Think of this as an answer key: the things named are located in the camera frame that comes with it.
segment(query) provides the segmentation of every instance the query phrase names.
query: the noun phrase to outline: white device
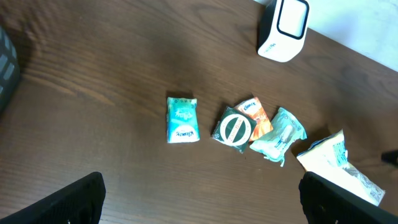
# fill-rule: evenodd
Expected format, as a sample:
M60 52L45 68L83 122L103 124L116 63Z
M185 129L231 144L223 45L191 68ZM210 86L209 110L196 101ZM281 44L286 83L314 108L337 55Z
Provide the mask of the white device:
M258 54L288 62L303 48L310 5L306 0L273 0L259 24Z

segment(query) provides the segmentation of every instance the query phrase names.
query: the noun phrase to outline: wood grain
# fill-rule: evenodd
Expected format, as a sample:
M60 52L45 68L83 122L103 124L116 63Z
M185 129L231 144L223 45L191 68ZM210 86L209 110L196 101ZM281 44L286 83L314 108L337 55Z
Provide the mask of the wood grain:
M398 215L398 74L308 31L289 63L256 53L251 0L2 0L22 81L0 118L0 218L100 171L102 223L306 223L293 153L345 131L349 160ZM198 98L201 140L166 144L166 97ZM210 139L225 105L256 95L308 140L285 167Z

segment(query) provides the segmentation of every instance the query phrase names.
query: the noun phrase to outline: white circle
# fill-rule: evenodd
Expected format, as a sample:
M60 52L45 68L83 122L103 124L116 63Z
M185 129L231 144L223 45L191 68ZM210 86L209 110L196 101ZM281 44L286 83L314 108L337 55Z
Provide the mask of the white circle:
M226 134L225 134L225 129L226 129L228 123L230 121L232 121L232 119L235 119L235 118L242 119L244 121L244 125L245 125L246 129L244 130L244 134L243 134L243 136L242 136L242 138L240 140L238 140L236 142L233 142L233 140L234 140L233 139L232 142L228 142L228 139L227 139ZM249 120L247 118L245 118L244 116L242 116L240 114L231 114L231 115L227 116L221 122L221 124L220 124L220 134L221 134L221 138L224 140L224 143L229 145L229 146L240 146L240 145L243 145L244 143L246 143L249 140L250 135L251 135L250 122L249 122Z

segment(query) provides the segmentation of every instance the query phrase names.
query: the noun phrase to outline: plastic wrapper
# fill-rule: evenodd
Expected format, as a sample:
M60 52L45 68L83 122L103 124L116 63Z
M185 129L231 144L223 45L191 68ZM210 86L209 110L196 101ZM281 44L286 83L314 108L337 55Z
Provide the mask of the plastic wrapper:
M167 98L167 142L199 141L197 99Z
M274 129L254 141L250 148L263 153L265 159L281 162L283 167L285 152L290 145L298 139L306 139L307 134L297 118L283 108L279 108L271 124Z
M311 171L378 206L386 193L348 162L343 130L297 156L306 171Z
M256 124L255 120L227 106L212 138L243 153Z
M253 99L246 100L236 106L235 109L248 115L251 119L257 122L249 141L255 141L261 136L272 131L271 122L269 121L266 111L262 107L259 98L255 97Z

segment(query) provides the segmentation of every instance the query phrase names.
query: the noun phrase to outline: white circle logo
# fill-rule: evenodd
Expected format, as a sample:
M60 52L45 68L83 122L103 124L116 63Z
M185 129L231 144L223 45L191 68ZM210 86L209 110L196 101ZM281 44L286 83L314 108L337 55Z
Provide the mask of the white circle logo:
M225 130L227 125L229 124L229 122L232 121L232 119L237 118L237 123L242 121L244 122L244 126L245 126L245 130L244 130L244 134L242 136L241 139L239 139L238 141L234 142L234 138L233 139L228 139L226 137L225 134ZM234 125L234 127L231 130L231 133L233 132L238 132L239 128L241 127L241 125L239 125L238 127L236 127L236 125ZM225 144L229 145L229 146L240 146L243 145L244 143L246 143L251 135L251 125L250 122L247 118L245 118L244 116L240 115L240 114L231 114L229 116L227 116L220 124L220 134L221 134L221 138L224 140Z

